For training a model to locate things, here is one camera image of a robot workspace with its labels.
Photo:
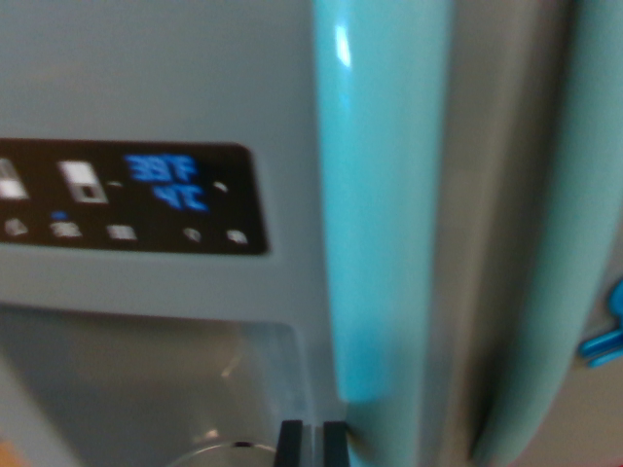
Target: digital display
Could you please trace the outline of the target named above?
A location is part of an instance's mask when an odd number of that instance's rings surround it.
[[[190,156],[126,156],[131,177],[152,184],[152,193],[174,209],[207,211],[203,188],[193,185],[197,175],[195,160]]]
[[[262,254],[248,150],[235,144],[0,139],[2,241]]]

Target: door handle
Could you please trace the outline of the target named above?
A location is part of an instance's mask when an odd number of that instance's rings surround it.
[[[506,466],[560,388],[602,278],[623,200],[623,4],[582,2],[534,276],[517,345],[476,448]]]

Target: turquoise door handle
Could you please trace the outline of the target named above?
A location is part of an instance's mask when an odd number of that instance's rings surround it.
[[[451,3],[316,0],[323,216],[341,398],[414,465]],[[386,420],[392,417],[391,424]]]
[[[506,466],[528,445],[596,298],[623,201],[622,44],[623,3],[581,2],[534,276],[479,465]]]

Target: black display panel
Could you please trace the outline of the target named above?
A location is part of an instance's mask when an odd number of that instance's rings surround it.
[[[175,253],[267,251],[236,144],[0,139],[5,243]]]

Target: blue indicator light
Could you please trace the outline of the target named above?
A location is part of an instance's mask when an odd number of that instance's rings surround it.
[[[52,217],[55,221],[66,221],[69,219],[69,216],[65,211],[54,211],[50,214],[50,217]]]

